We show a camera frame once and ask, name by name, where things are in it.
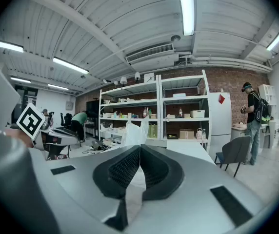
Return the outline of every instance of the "white plastic bag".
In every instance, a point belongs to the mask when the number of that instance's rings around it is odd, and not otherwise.
[[[120,147],[144,144],[147,140],[148,128],[149,117],[143,119],[140,127],[134,125],[131,120],[128,120],[125,132],[122,135]]]

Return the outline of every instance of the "desk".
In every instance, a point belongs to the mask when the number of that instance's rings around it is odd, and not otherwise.
[[[86,139],[86,129],[87,125],[93,125],[93,128],[88,128],[88,129],[93,129],[93,137],[95,137],[95,128],[94,128],[94,122],[93,121],[87,121],[83,124],[83,130],[84,130],[84,139]]]

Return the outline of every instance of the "shelf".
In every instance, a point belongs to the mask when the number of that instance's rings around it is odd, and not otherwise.
[[[128,95],[143,94],[154,92],[157,90],[157,82],[144,82],[127,87],[115,88],[107,92],[102,92],[102,95],[108,95],[112,97],[123,97]]]
[[[164,101],[164,104],[190,104],[190,103],[198,103],[202,99],[208,99],[208,96],[183,96],[183,97],[170,97],[163,98],[161,100]]]
[[[174,119],[163,119],[164,122],[171,121],[208,121],[209,118],[174,118]]]
[[[141,107],[141,106],[155,106],[157,105],[157,99],[144,99],[144,100],[134,100],[126,102],[117,102],[102,104],[101,107]]]
[[[122,136],[123,135],[121,133],[115,133],[115,132],[103,131],[103,130],[100,130],[100,133],[110,133],[111,135],[117,135],[117,136]]]
[[[184,142],[198,142],[200,144],[202,144],[202,140],[197,140],[197,139],[167,139],[167,137],[165,136],[163,138],[163,140],[168,140],[168,141],[177,141],[177,142],[180,142],[180,141],[184,141]],[[208,143],[209,141],[207,139],[204,139],[203,140],[203,143]]]
[[[103,117],[100,117],[100,119],[106,119],[106,120],[125,120],[125,121],[128,121],[128,120],[131,120],[131,121],[142,121],[142,120],[144,120],[144,119],[129,119],[129,118],[103,118]],[[158,119],[149,119],[149,121],[157,122]]]
[[[185,76],[161,80],[165,90],[197,87],[204,76]]]

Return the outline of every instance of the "air conditioner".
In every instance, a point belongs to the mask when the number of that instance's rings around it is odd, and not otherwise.
[[[166,54],[174,53],[173,44],[164,44],[153,48],[138,51],[134,54],[128,55],[126,60],[128,63],[133,64],[139,61],[150,59],[152,57],[164,56]]]
[[[137,63],[132,64],[132,67],[137,72],[145,72],[149,70],[155,70],[159,68],[166,68],[174,66],[174,63],[179,60],[178,54],[170,54],[161,57],[150,58]]]

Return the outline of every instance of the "white refrigerator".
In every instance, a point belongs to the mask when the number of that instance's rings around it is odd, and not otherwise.
[[[224,97],[223,103],[220,103],[220,96]],[[216,153],[222,152],[222,147],[231,141],[232,105],[229,93],[210,93],[209,103],[211,116],[209,156],[214,161]]]

